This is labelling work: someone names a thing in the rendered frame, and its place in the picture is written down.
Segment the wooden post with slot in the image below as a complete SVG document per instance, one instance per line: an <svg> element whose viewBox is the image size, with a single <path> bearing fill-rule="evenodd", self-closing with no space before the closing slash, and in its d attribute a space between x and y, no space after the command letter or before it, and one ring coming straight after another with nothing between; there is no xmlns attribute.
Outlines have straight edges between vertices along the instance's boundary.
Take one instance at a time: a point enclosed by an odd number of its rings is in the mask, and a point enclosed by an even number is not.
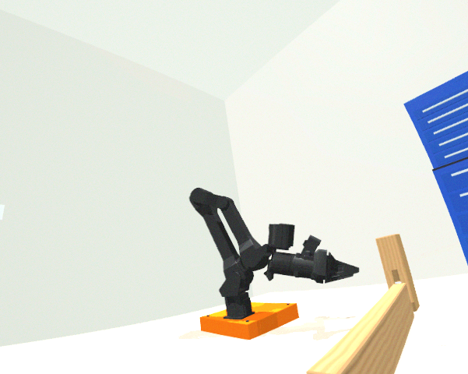
<svg viewBox="0 0 468 374"><path fill-rule="evenodd" d="M406 283L413 311L416 312L420 304L401 237L399 234L394 234L376 238L375 240L382 260L381 262L388 289L390 289L393 284Z"/></svg>

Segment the wooden rail with dark metal hooks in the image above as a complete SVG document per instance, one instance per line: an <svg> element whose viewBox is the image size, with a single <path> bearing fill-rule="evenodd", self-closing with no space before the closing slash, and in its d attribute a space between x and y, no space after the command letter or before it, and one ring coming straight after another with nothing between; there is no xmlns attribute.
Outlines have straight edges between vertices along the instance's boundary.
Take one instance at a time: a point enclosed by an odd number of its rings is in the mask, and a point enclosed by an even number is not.
<svg viewBox="0 0 468 374"><path fill-rule="evenodd" d="M306 374L394 374L413 318L406 283L393 284Z"/></svg>

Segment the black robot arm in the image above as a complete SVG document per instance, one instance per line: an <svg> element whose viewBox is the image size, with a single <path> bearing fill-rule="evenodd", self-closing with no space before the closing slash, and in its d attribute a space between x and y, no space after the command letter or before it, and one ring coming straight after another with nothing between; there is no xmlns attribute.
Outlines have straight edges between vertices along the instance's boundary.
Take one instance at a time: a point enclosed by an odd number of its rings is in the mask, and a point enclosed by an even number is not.
<svg viewBox="0 0 468 374"><path fill-rule="evenodd" d="M226 196L218 196L202 188L195 188L189 202L202 216L223 260L225 281L220 288L224 297L227 316L224 319L244 319L255 314L248 296L253 271L266 267L264 275L271 281L274 274L290 276L291 253L277 252L289 250L294 244L294 224L270 224L268 244L260 245L248 230L234 201ZM239 246L238 255L220 217L219 208L228 223ZM300 258L312 260L321 240L309 235L304 240ZM272 255L271 259L269 257Z"/></svg>

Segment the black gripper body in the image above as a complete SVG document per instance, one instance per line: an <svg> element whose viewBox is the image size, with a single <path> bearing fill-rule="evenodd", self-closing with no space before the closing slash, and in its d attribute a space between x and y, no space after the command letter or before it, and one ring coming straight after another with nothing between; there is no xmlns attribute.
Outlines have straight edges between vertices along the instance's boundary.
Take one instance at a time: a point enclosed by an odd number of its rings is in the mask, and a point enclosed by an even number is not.
<svg viewBox="0 0 468 374"><path fill-rule="evenodd" d="M310 278L316 283L323 284L326 273L328 271L329 256L327 250L318 249L314 252L312 260L304 260L300 258L300 253L292 254L290 263L290 276Z"/></svg>

